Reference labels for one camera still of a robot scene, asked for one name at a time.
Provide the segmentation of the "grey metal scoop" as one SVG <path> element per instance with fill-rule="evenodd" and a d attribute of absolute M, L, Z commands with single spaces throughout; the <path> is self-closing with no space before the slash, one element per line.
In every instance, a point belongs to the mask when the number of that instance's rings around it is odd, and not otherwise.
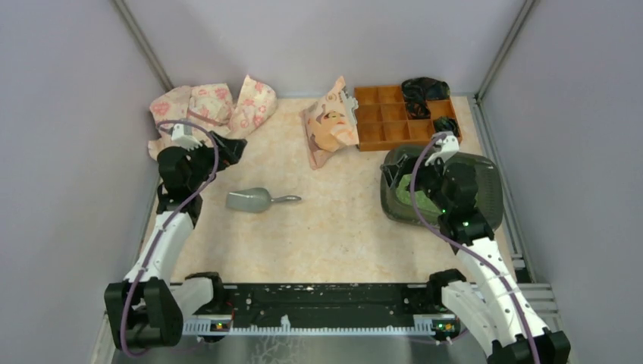
<path fill-rule="evenodd" d="M 299 202 L 302 198 L 296 195 L 272 196 L 264 187 L 253 187 L 229 192 L 226 207 L 238 212 L 261 213 L 272 205 L 284 202 Z"/>

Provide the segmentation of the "orange cat litter bag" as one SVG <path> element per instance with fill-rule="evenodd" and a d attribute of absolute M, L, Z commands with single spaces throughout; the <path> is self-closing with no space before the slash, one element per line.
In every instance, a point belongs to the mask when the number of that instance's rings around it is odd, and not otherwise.
<path fill-rule="evenodd" d="M 337 151 L 359 144 L 357 125 L 350 124 L 340 100 L 341 90 L 350 95 L 344 77 L 338 77 L 328 93 L 299 113 L 313 170 L 323 167 Z"/>

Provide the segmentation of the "piano-key bag clip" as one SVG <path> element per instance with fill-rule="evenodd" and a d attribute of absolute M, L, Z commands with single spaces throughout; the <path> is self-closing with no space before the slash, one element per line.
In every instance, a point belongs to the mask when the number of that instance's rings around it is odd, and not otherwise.
<path fill-rule="evenodd" d="M 339 93 L 340 100 L 342 101 L 344 108 L 346 109 L 346 116 L 351 125 L 356 126 L 356 110 L 359 108 L 358 101 L 347 94 L 345 90 L 341 90 Z"/>

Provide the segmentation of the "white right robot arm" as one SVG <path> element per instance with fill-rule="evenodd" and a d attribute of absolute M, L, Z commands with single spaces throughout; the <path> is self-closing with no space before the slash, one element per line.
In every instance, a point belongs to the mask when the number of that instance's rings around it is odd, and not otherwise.
<path fill-rule="evenodd" d="M 566 363 L 571 343 L 535 311 L 500 253 L 495 224 L 484 211 L 488 194 L 502 208 L 500 174 L 492 162 L 454 156 L 428 164 L 402 157 L 383 164 L 388 189 L 409 194 L 413 222 L 450 245 L 468 269 L 433 273 L 427 302 L 435 312 L 452 312 L 476 339 L 488 363 Z"/>

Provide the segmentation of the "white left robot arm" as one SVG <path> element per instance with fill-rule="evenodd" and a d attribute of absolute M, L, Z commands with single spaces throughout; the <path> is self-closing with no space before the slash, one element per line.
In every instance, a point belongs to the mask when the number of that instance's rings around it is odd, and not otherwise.
<path fill-rule="evenodd" d="M 157 188 L 154 231 L 123 280 L 105 289 L 114 345 L 129 356 L 177 345 L 186 319 L 201 308 L 219 313 L 227 304 L 216 272 L 191 274 L 171 287 L 177 259 L 199 220 L 200 193 L 216 173 L 240 161 L 247 145 L 245 139 L 232 140 L 212 131 L 207 136 L 213 146 L 170 146 L 157 155 L 162 182 Z"/>

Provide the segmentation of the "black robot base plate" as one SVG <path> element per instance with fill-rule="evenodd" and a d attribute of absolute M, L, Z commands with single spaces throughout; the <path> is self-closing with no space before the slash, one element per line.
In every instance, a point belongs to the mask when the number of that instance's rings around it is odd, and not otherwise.
<path fill-rule="evenodd" d="M 220 301 L 186 318 L 183 334 L 226 336 L 403 336 L 450 341 L 459 319 L 426 284 L 226 284 Z"/>

